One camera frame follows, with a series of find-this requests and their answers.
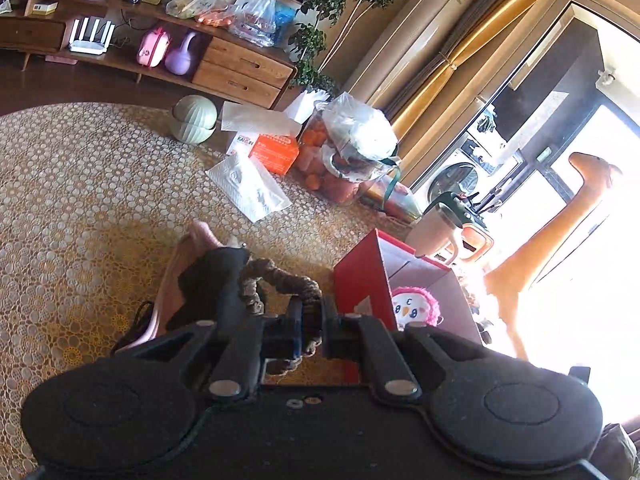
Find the green potted tree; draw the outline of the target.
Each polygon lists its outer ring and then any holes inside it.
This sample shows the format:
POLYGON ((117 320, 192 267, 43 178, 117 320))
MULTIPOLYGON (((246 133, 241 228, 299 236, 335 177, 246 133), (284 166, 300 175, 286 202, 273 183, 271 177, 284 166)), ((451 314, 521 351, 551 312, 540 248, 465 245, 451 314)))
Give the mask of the green potted tree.
POLYGON ((295 75, 288 86, 335 96, 337 85, 324 70, 359 21, 369 12, 386 9, 398 0, 303 0, 297 23, 288 37, 295 75))

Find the wooden tv cabinet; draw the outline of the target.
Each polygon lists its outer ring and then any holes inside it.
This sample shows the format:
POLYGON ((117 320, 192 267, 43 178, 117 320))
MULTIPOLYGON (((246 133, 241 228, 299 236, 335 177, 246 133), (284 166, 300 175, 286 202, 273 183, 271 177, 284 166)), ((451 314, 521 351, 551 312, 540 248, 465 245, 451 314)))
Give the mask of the wooden tv cabinet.
POLYGON ((27 0, 1 15, 1 47, 54 55, 155 78, 263 108, 296 74, 277 48, 258 47, 161 6, 124 0, 27 0))

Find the white washing machine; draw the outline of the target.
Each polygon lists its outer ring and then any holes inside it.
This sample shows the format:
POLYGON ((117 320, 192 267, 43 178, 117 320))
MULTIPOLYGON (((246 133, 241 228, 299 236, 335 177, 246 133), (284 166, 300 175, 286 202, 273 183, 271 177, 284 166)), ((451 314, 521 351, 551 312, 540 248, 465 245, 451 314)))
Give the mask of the white washing machine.
POLYGON ((500 136, 495 107, 489 104, 413 185, 416 204, 424 211, 440 194, 453 192, 471 196, 479 205, 524 162, 519 151, 509 158, 505 154, 506 140, 500 136))

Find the white plastic packet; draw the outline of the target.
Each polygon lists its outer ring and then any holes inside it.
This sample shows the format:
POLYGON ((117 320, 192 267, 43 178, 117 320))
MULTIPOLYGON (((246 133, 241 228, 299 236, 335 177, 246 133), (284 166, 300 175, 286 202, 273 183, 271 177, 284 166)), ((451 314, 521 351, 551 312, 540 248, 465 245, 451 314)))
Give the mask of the white plastic packet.
POLYGON ((292 205, 269 171, 254 157, 232 154, 205 173, 252 223, 292 205))

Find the cream steel travel mug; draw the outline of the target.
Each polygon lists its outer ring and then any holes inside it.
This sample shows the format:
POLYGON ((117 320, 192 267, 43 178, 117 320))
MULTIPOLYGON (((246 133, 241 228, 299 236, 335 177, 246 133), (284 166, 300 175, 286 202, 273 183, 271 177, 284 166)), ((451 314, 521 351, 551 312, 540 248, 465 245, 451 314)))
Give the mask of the cream steel travel mug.
POLYGON ((444 263, 450 266, 460 255, 462 231, 470 222, 471 215, 460 197, 451 192, 442 193, 425 209, 422 218, 409 232, 406 244, 414 249, 417 257, 432 260, 451 247, 449 255, 444 256, 444 263))

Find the white wifi router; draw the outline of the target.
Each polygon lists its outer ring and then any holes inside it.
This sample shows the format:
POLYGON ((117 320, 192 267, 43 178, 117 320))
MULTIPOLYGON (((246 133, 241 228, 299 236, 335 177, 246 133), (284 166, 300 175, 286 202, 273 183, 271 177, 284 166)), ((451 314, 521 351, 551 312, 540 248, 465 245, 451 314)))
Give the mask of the white wifi router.
POLYGON ((109 20, 85 16, 76 18, 70 33, 68 50, 74 53, 99 56, 107 52, 115 24, 109 20))

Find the red white cardboard box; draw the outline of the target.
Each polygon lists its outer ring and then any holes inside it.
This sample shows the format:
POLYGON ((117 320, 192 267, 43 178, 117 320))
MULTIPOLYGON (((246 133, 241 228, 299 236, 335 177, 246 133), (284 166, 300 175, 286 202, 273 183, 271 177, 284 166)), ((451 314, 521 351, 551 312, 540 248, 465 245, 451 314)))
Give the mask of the red white cardboard box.
POLYGON ((436 362, 424 350, 406 341, 395 322, 392 290, 422 287, 439 302, 444 320, 436 327, 434 341, 449 359, 478 364, 486 352, 454 271, 414 250, 382 231, 365 236, 334 266, 334 292, 341 314, 371 315, 394 334, 401 353, 412 370, 422 376, 436 370, 436 362))

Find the plastic wrapped fruit basket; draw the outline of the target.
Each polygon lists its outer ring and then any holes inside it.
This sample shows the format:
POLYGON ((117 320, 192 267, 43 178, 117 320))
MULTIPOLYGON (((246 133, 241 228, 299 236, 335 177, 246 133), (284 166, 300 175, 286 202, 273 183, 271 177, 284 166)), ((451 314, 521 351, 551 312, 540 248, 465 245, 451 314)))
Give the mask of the plastic wrapped fruit basket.
POLYGON ((362 200, 409 226, 422 217, 401 183, 395 133, 377 108, 346 92, 317 102, 298 140, 296 174, 309 191, 338 206, 362 200))

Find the pale green ribbed pot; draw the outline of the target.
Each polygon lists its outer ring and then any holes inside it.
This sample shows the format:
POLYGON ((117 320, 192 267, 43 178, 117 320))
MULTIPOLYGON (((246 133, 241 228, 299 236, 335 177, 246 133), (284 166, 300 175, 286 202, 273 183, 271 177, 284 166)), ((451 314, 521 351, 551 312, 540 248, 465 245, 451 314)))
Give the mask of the pale green ribbed pot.
POLYGON ((209 139, 216 128, 218 110, 204 96, 185 96, 171 109, 169 131, 184 144, 201 144, 209 139))

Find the pink fuzzy plush toy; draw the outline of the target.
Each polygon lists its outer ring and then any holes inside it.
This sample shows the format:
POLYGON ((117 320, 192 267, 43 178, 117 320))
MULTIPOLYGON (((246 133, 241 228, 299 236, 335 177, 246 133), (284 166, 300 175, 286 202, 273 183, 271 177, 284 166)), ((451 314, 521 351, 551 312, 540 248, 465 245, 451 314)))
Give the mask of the pink fuzzy plush toy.
POLYGON ((398 330, 410 323, 439 326, 444 320, 439 302, 425 288, 396 287, 392 290, 392 307, 398 330))

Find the yellow giraffe toy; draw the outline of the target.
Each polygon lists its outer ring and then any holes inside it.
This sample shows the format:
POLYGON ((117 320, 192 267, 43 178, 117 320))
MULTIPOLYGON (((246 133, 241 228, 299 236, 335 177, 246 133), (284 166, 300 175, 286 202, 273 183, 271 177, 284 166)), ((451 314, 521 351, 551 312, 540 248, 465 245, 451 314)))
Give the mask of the yellow giraffe toy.
POLYGON ((570 234, 622 175, 616 166, 590 154, 574 152, 570 154, 568 162, 582 177, 578 192, 560 212, 484 278, 486 292, 497 300, 498 315, 506 326, 515 355, 523 361, 528 360, 528 355, 518 333, 521 293, 533 283, 570 234))

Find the pink toy case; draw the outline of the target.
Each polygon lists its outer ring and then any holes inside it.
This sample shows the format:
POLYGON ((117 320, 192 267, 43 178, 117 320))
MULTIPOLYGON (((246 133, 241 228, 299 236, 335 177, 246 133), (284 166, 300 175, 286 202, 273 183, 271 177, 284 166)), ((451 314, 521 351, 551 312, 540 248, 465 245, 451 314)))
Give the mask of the pink toy case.
POLYGON ((162 26, 147 32, 137 53, 137 62, 143 67, 154 68, 163 61, 170 45, 170 35, 162 26))

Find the beige standing air conditioner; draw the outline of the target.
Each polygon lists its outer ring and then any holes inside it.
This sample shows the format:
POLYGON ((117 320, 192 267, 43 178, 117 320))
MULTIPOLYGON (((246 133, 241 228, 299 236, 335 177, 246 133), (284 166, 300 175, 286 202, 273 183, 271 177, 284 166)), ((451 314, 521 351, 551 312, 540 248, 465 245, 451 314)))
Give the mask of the beige standing air conditioner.
POLYGON ((473 0, 408 0, 343 90, 382 110, 437 53, 473 0))

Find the clear plastic bag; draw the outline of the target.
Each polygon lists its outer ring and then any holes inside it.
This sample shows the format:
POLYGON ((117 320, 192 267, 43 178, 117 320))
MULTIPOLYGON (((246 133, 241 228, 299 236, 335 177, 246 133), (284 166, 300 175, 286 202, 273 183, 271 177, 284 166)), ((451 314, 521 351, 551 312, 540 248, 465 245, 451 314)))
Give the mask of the clear plastic bag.
POLYGON ((228 27, 232 35, 259 47, 273 46, 277 0, 250 0, 237 10, 228 27))

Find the purple kettlebell toy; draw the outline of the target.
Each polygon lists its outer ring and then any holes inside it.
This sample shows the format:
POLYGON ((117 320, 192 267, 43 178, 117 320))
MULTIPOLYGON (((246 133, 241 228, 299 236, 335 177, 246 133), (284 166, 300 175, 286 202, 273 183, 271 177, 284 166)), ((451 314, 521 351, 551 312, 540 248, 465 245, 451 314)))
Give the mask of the purple kettlebell toy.
POLYGON ((184 36, 182 43, 178 48, 171 50, 165 58, 165 67, 169 73, 176 76, 185 75, 191 68, 192 54, 190 45, 196 37, 196 32, 188 32, 184 36))

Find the orange medicine box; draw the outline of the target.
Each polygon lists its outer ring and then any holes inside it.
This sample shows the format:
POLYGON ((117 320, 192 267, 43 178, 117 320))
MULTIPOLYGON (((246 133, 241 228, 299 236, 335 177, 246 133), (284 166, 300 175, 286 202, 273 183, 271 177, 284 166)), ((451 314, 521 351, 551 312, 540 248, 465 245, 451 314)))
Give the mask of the orange medicine box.
POLYGON ((296 161, 299 147, 292 136, 232 132, 224 154, 254 157, 272 174, 285 176, 296 161))

